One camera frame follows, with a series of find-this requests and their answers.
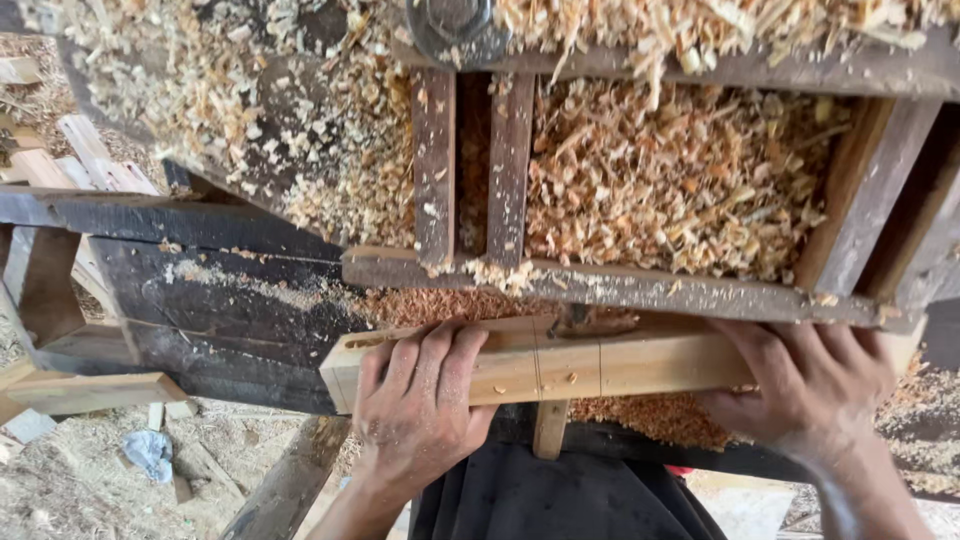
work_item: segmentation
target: wood grain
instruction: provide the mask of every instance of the wood grain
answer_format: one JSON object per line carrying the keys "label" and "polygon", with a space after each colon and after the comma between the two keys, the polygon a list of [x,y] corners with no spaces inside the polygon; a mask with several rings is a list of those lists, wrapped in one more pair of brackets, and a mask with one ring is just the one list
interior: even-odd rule
{"label": "wood grain", "polygon": [[[549,328],[550,320],[515,317],[476,323],[487,329],[490,337],[474,361],[471,405],[695,391],[755,383],[731,341],[700,320],[671,318],[667,324],[615,337],[553,340],[536,330]],[[898,373],[903,373],[916,351],[924,326],[925,319],[910,335],[881,335],[889,343]],[[383,341],[415,330],[362,332],[340,338],[320,368],[338,412],[352,412],[363,355]],[[580,372],[585,373],[585,383],[580,383]],[[563,390],[548,393],[552,383]],[[335,391],[340,395],[334,397]]]}
{"label": "wood grain", "polygon": [[901,308],[951,288],[960,245],[960,108],[944,107],[857,290]]}
{"label": "wood grain", "polygon": [[456,240],[457,74],[414,69],[411,82],[415,248],[420,262],[444,264],[453,258]]}
{"label": "wood grain", "polygon": [[[455,267],[462,268],[464,261],[458,258]],[[913,331],[921,316],[914,311],[881,316],[879,303],[869,298],[851,296],[818,301],[798,289],[776,283],[678,276],[627,266],[562,266],[544,259],[532,262],[537,277],[529,280],[522,296],[747,321],[843,321],[899,333]],[[344,253],[343,277],[344,282],[365,286],[477,286],[474,276],[462,270],[431,278],[417,264],[412,251],[372,246],[350,248]]]}
{"label": "wood grain", "polygon": [[570,400],[550,400],[537,404],[537,426],[534,431],[534,455],[540,459],[560,457],[566,430],[566,411]]}
{"label": "wood grain", "polygon": [[827,221],[794,266],[795,285],[853,293],[942,102],[861,100],[854,128],[834,151],[824,186]]}
{"label": "wood grain", "polygon": [[[818,62],[807,55],[813,49],[798,48],[776,66],[768,62],[769,52],[754,47],[745,55],[722,57],[713,71],[687,75],[672,56],[667,61],[666,82],[695,85],[780,88],[793,91],[840,93],[851,95],[924,97],[957,101],[960,99],[960,57],[952,46],[950,28],[925,32],[926,45],[917,51],[895,50],[872,42],[859,47],[848,61],[834,54]],[[432,65],[416,48],[394,39],[391,50],[403,63]],[[586,52],[574,49],[561,79],[575,77],[633,78],[626,64],[628,47],[591,46]],[[491,62],[486,71],[539,73],[552,75],[560,53],[527,51]]]}
{"label": "wood grain", "polygon": [[507,268],[519,266],[523,257],[536,90],[536,75],[516,73],[506,95],[493,96],[487,260]]}
{"label": "wood grain", "polygon": [[187,399],[162,373],[18,382],[7,389],[7,395],[43,414],[75,414]]}

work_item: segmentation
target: light wooden board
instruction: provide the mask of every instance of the light wooden board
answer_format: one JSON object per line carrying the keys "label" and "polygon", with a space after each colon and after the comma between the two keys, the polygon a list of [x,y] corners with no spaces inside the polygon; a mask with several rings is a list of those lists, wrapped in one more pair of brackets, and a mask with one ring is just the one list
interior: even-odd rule
{"label": "light wooden board", "polygon": [[11,162],[14,167],[23,171],[30,185],[34,187],[76,188],[50,154],[42,148],[17,152],[11,156]]}
{"label": "light wooden board", "polygon": [[411,83],[417,235],[414,247],[421,262],[443,264],[453,258],[456,240],[457,74],[415,69]]}
{"label": "light wooden board", "polygon": [[177,384],[162,373],[19,382],[8,388],[7,395],[45,414],[73,414],[187,399]]}
{"label": "light wooden board", "polygon": [[[410,250],[359,246],[344,253],[343,279],[365,286],[476,288],[474,276],[462,269],[464,262],[465,258],[457,258],[458,271],[430,277]],[[818,300],[777,283],[678,276],[627,266],[563,266],[540,258],[531,262],[533,277],[522,295],[563,302],[749,321],[840,321],[899,333],[912,332],[922,315],[909,310],[899,315],[881,313],[880,303],[861,296]]]}
{"label": "light wooden board", "polygon": [[27,409],[26,405],[7,396],[7,389],[11,385],[30,380],[69,379],[72,377],[74,377],[72,373],[38,370],[28,358],[20,359],[0,370],[0,426]]}
{"label": "light wooden board", "polygon": [[[479,322],[490,337],[474,362],[469,402],[506,404],[755,383],[747,364],[725,336],[703,321],[666,319],[668,324],[655,321],[644,330],[614,337],[552,340],[537,330],[549,328],[548,317]],[[884,334],[899,374],[916,351],[924,326],[925,319],[912,335]],[[341,336],[320,368],[338,412],[352,411],[363,355],[385,340],[413,331]]]}

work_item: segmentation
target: wooden slat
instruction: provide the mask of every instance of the wooden slat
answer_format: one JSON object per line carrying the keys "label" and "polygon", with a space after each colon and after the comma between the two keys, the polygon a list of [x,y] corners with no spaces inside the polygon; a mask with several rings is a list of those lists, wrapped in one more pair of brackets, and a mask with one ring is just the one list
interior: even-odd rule
{"label": "wooden slat", "polygon": [[537,405],[537,426],[534,431],[536,457],[551,461],[560,457],[569,407],[570,400],[550,400]]}
{"label": "wooden slat", "polygon": [[444,264],[456,240],[454,181],[457,74],[415,69],[411,74],[414,126],[415,248],[420,262]]}
{"label": "wooden slat", "polygon": [[[523,296],[602,306],[636,307],[706,317],[793,322],[844,321],[855,326],[881,327],[909,333],[919,312],[894,316],[880,313],[869,298],[821,297],[776,283],[742,282],[677,276],[658,270],[626,266],[598,266],[532,259],[533,274]],[[343,257],[344,281],[365,286],[474,288],[471,274],[454,272],[431,278],[417,264],[412,251],[360,246]]]}
{"label": "wooden slat", "polygon": [[70,284],[80,235],[63,229],[16,227],[3,283],[23,328],[43,347],[86,324]]}
{"label": "wooden slat", "polygon": [[[821,61],[808,61],[812,49],[798,49],[776,66],[769,63],[769,48],[754,47],[745,55],[721,57],[713,71],[687,75],[672,56],[663,79],[697,85],[781,88],[794,91],[876,96],[922,96],[960,99],[960,58],[952,45],[950,28],[925,31],[926,44],[917,51],[893,51],[883,43],[858,47],[848,61],[839,53]],[[408,65],[432,65],[416,48],[394,39],[391,52]],[[574,49],[561,71],[561,78],[606,77],[629,79],[633,69],[626,63],[629,47],[590,46]],[[487,71],[552,75],[560,53],[527,51],[484,66]]]}
{"label": "wooden slat", "polygon": [[857,290],[925,307],[950,289],[960,254],[960,107],[943,109]]}
{"label": "wooden slat", "polygon": [[0,59],[0,84],[31,85],[39,83],[40,64],[30,57]]}
{"label": "wooden slat", "polygon": [[44,414],[74,414],[187,399],[177,384],[162,373],[19,382],[7,389],[7,395]]}
{"label": "wooden slat", "polygon": [[834,152],[824,200],[827,221],[810,234],[795,285],[847,296],[874,250],[942,102],[871,98]]}
{"label": "wooden slat", "polygon": [[[697,319],[667,319],[666,324],[616,337],[549,341],[535,331],[544,328],[548,317],[481,321],[477,324],[487,329],[490,337],[473,364],[469,403],[695,391],[755,383],[746,362],[726,336]],[[911,335],[883,334],[898,373],[906,369],[916,351],[924,325],[925,319]],[[341,336],[320,368],[331,397],[335,392],[340,394],[334,397],[338,412],[352,412],[363,355],[387,339],[401,338],[415,330]],[[580,357],[590,360],[571,361]],[[580,384],[580,372],[585,370],[601,374],[600,384]],[[564,387],[562,395],[547,391],[551,381]]]}
{"label": "wooden slat", "polygon": [[517,73],[506,95],[493,96],[487,260],[504,267],[518,266],[523,257],[536,90],[536,75]]}
{"label": "wooden slat", "polygon": [[290,540],[300,528],[350,433],[347,418],[309,418],[286,452],[221,533],[224,540]]}

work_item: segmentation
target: sawdust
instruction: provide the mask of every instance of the sawdust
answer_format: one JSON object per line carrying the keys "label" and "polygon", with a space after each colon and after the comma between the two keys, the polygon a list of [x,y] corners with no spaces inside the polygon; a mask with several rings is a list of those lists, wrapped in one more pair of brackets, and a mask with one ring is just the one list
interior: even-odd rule
{"label": "sawdust", "polygon": [[355,310],[379,329],[411,328],[464,315],[470,321],[524,315],[555,315],[560,304],[537,298],[510,298],[488,290],[368,290]]}
{"label": "sawdust", "polygon": [[[146,406],[73,416],[0,465],[0,529],[7,538],[217,538],[243,501],[185,449],[200,442],[245,493],[289,445],[302,420],[275,420],[275,409],[199,399],[201,413],[169,420],[174,468],[194,499],[177,505],[172,484],[158,485],[116,460],[122,437],[147,428]],[[235,419],[234,415],[244,416]],[[256,433],[259,442],[249,444]]]}
{"label": "sawdust", "polygon": [[0,313],[0,369],[19,360],[27,354],[20,339],[16,336],[16,331],[10,319]]}
{"label": "sawdust", "polygon": [[[73,156],[73,147],[57,121],[77,112],[70,83],[52,37],[0,34],[0,57],[27,56],[39,64],[42,81],[34,85],[0,85],[0,111],[18,126],[37,132],[53,158]],[[132,161],[161,193],[167,191],[163,167],[142,145],[113,129],[98,127],[101,139],[117,162]]]}
{"label": "sawdust", "polygon": [[574,422],[615,422],[670,445],[722,452],[733,436],[710,420],[690,393],[582,398],[570,402]]}
{"label": "sawdust", "polygon": [[142,121],[159,156],[262,194],[327,240],[413,245],[410,83],[390,55],[388,2],[340,2],[336,43],[308,42],[301,24],[325,2],[20,4],[60,11],[94,104]]}
{"label": "sawdust", "polygon": [[316,306],[329,303],[349,308],[357,302],[353,292],[341,282],[330,281],[321,276],[314,276],[313,281],[308,285],[295,288],[286,281],[267,282],[246,274],[224,272],[220,264],[198,264],[192,259],[181,260],[176,264],[168,263],[164,268],[164,275],[168,283],[181,279],[204,285],[230,285],[251,290],[301,311],[309,311]]}
{"label": "sawdust", "polygon": [[528,257],[793,282],[846,102],[634,81],[539,88]]}
{"label": "sawdust", "polygon": [[914,489],[960,495],[960,374],[927,369],[917,356],[894,396],[877,413],[903,476]]}

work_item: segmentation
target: dark wooden beam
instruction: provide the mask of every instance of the dark wooden beam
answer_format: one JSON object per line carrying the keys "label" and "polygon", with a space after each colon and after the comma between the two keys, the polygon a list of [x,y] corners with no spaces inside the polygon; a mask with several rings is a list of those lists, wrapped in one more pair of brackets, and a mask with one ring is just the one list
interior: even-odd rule
{"label": "dark wooden beam", "polygon": [[[933,28],[925,33],[926,44],[917,51],[897,49],[891,54],[890,45],[874,41],[857,48],[847,61],[840,60],[838,51],[821,61],[811,62],[809,53],[819,52],[819,49],[807,48],[797,49],[776,66],[771,66],[769,49],[758,52],[754,47],[745,55],[721,57],[716,69],[702,75],[684,73],[680,63],[671,55],[663,79],[694,85],[960,100],[960,58],[952,45],[952,30]],[[397,39],[391,49],[408,65],[433,65],[416,48]],[[630,52],[629,47],[592,45],[586,52],[575,48],[561,71],[561,78],[631,79],[634,72],[626,62]],[[552,75],[560,55],[559,52],[530,50],[489,63],[483,69]]]}
{"label": "dark wooden beam", "polygon": [[[462,270],[463,262],[458,259],[452,273],[430,278],[412,251],[361,246],[344,253],[344,281],[366,286],[476,287],[474,276]],[[922,317],[921,311],[883,312],[868,298],[817,297],[777,283],[678,276],[626,266],[532,262],[533,272],[520,293],[562,302],[751,321],[841,321],[897,333],[910,333]]]}
{"label": "dark wooden beam", "polygon": [[414,126],[415,249],[420,262],[444,264],[456,243],[457,74],[414,69],[411,74]]}
{"label": "dark wooden beam", "polygon": [[794,266],[799,288],[848,296],[876,246],[942,102],[861,100],[824,186],[827,221]]}
{"label": "dark wooden beam", "polygon": [[221,540],[289,540],[333,470],[350,432],[347,418],[311,417],[221,533]]}
{"label": "dark wooden beam", "polygon": [[944,108],[857,290],[898,307],[948,294],[960,253],[960,107]]}
{"label": "dark wooden beam", "polygon": [[508,268],[523,257],[537,76],[516,73],[510,80],[505,95],[493,95],[487,204],[487,260]]}
{"label": "dark wooden beam", "polygon": [[131,193],[0,186],[0,222],[257,254],[338,260],[343,250],[249,205]]}

